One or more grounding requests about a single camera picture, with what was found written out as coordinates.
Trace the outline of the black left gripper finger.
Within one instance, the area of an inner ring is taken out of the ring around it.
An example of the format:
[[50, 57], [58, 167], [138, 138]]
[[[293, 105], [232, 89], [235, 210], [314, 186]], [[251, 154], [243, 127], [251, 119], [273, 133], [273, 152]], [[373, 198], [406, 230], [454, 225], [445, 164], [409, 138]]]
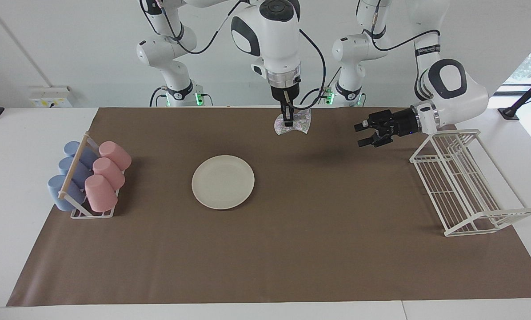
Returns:
[[372, 145], [375, 148], [381, 147], [385, 144], [392, 143], [393, 142], [392, 136], [394, 135], [395, 135], [395, 132], [393, 131], [393, 129], [378, 129], [372, 134], [372, 136], [359, 140], [357, 142], [357, 145], [358, 147], [365, 147], [368, 145]]
[[372, 113], [366, 120], [354, 125], [355, 132], [374, 129], [378, 133], [393, 133], [393, 117], [391, 111]]

